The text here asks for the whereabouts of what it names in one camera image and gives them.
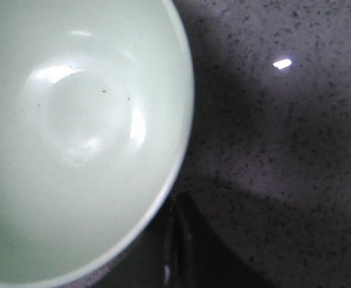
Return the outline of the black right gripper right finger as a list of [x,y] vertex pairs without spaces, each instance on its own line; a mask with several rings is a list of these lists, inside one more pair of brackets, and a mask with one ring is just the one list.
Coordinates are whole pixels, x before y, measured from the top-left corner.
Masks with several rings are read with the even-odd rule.
[[175,284],[178,287],[271,287],[219,239],[191,196],[175,199]]

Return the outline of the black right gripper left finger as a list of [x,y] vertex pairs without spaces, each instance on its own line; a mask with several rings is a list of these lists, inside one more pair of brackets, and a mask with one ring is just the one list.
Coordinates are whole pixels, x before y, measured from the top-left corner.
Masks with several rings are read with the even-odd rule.
[[145,230],[92,287],[165,287],[172,259],[173,201],[168,198]]

